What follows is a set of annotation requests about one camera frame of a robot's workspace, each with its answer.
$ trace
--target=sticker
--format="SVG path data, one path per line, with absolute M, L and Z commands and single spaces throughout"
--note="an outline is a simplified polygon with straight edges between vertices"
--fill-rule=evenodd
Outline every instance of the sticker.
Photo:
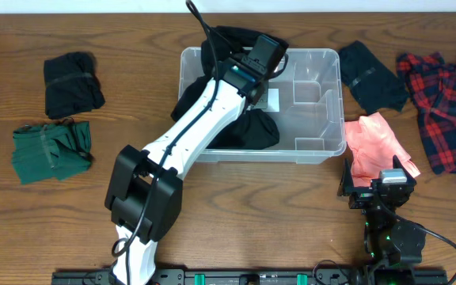
M 279 111 L 279 90 L 269 89 L 268 90 L 268 107 L 264 110 L 265 112 L 278 112 Z

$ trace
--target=folded pink shirt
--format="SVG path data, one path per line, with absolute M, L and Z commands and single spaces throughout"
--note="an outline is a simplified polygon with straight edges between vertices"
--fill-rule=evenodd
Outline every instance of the folded pink shirt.
M 392 169 L 394 155 L 411 176 L 420 175 L 416 165 L 411 162 L 411 156 L 402 148 L 378 112 L 361 116 L 355 122 L 346 122 L 346 140 L 353 152 L 351 175 L 355 186 L 369 186 L 371 179 L 378 178 L 381 170 Z

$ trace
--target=gray storage box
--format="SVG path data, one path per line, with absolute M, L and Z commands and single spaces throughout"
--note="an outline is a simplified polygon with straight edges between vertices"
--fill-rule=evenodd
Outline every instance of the gray storage box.
M 180 57 L 179 97 L 203 75 L 200 48 Z M 286 70 L 270 80 L 268 107 L 280 141 L 265 150 L 205 150 L 198 162 L 320 164 L 346 150 L 339 55 L 328 48 L 289 48 Z M 284 59 L 279 64 L 283 67 Z

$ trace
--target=plaid shirt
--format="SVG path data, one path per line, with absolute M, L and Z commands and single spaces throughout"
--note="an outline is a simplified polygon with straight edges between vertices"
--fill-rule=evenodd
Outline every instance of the plaid shirt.
M 418 108 L 420 136 L 432 171 L 456 173 L 456 64 L 445 64 L 439 53 L 404 54 L 397 59 L 397 73 Z

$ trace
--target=wooden table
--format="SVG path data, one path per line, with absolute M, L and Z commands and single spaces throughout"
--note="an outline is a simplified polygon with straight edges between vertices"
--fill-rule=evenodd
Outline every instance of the wooden table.
M 456 62 L 456 13 L 205 15 L 211 25 L 271 33 L 292 48 L 339 49 L 363 41 L 391 70 L 404 51 L 441 51 Z M 113 162 L 172 126 L 180 55 L 204 40 L 189 14 L 0 15 L 0 284 L 46 284 L 57 269 L 113 262 L 116 240 L 104 207 Z M 10 157 L 12 130 L 47 122 L 43 62 L 91 51 L 107 103 L 77 115 L 93 137 L 91 170 L 63 182 L 20 185 Z M 344 112 L 363 110 L 344 89 Z M 382 110 L 422 174 L 399 214 L 456 242 L 456 175 L 432 173 L 408 103 Z M 321 259 L 351 264 L 363 252 L 363 217 L 336 197 L 343 158 L 321 165 L 196 164 L 184 183 L 183 210 L 161 241 L 158 261 L 190 268 L 312 268 Z M 427 238 L 422 265 L 452 276 L 456 252 Z

